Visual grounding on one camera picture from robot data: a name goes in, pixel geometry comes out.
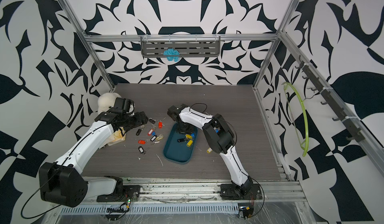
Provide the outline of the teal plastic storage box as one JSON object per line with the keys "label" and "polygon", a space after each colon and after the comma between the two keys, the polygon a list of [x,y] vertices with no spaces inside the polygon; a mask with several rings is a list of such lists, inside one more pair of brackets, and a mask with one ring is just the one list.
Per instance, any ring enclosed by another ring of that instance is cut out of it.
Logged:
{"label": "teal plastic storage box", "polygon": [[190,134],[193,143],[188,146],[190,139],[185,141],[186,134],[177,132],[177,125],[178,124],[174,124],[171,129],[170,135],[164,146],[163,155],[167,160],[174,163],[187,164],[191,160],[194,152],[194,144],[196,143],[198,136],[198,129],[193,126],[193,132]]}

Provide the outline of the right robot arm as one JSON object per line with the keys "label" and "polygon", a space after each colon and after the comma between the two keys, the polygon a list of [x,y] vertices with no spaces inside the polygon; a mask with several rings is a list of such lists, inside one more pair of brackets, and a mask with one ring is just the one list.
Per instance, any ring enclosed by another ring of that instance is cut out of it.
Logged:
{"label": "right robot arm", "polygon": [[231,130],[230,124],[220,114],[203,114],[185,104],[179,107],[171,106],[167,114],[185,134],[190,133],[194,127],[201,129],[209,148],[223,159],[232,183],[222,188],[222,197],[235,199],[245,197],[250,193],[253,180],[237,154],[237,134]]}

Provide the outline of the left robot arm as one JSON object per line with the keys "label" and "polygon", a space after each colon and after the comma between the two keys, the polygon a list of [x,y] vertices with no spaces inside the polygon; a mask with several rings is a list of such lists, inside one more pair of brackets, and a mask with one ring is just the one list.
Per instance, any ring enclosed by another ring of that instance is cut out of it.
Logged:
{"label": "left robot arm", "polygon": [[114,105],[95,118],[86,134],[55,162],[39,169],[40,196],[43,201],[74,208],[84,200],[119,202],[129,198],[118,177],[84,178],[82,173],[92,156],[116,131],[123,132],[147,124],[145,112],[136,112],[135,103],[118,97]]}

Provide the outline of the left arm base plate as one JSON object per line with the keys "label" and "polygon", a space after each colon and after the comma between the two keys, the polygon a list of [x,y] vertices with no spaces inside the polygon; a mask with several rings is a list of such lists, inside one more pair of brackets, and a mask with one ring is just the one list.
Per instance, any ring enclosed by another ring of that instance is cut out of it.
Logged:
{"label": "left arm base plate", "polygon": [[137,199],[140,196],[140,190],[140,185],[117,185],[112,194],[98,196],[97,202],[127,202],[128,200]]}

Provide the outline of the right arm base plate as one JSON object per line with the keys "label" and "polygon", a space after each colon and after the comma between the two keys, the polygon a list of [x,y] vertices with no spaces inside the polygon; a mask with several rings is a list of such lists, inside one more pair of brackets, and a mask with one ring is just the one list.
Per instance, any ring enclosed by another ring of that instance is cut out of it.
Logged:
{"label": "right arm base plate", "polygon": [[263,194],[258,184],[252,184],[246,191],[235,184],[221,184],[220,196],[224,200],[262,200]]}

